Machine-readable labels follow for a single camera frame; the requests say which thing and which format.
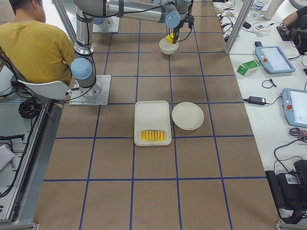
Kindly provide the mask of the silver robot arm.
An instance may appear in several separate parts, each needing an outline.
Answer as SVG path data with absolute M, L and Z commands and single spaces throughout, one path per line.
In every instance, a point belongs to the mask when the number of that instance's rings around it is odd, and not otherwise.
M 146 3 L 136 0 L 75 0 L 76 42 L 75 60 L 71 72 L 79 85 L 81 96 L 93 99 L 101 94 L 103 84 L 98 82 L 92 53 L 92 33 L 116 33 L 119 20 L 129 18 L 163 23 L 169 33 L 164 38 L 164 53 L 174 53 L 181 39 L 179 31 L 188 24 L 193 28 L 191 0 L 155 0 Z

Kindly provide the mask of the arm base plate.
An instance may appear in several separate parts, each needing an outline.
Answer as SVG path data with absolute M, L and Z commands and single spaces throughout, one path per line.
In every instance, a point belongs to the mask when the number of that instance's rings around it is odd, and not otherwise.
M 120 19 L 118 17 L 94 18 L 94 33 L 117 33 Z
M 74 88 L 79 88 L 71 93 L 71 106 L 96 106 L 107 105 L 111 85 L 111 75 L 96 75 L 93 87 L 80 86 L 81 80 L 76 80 Z

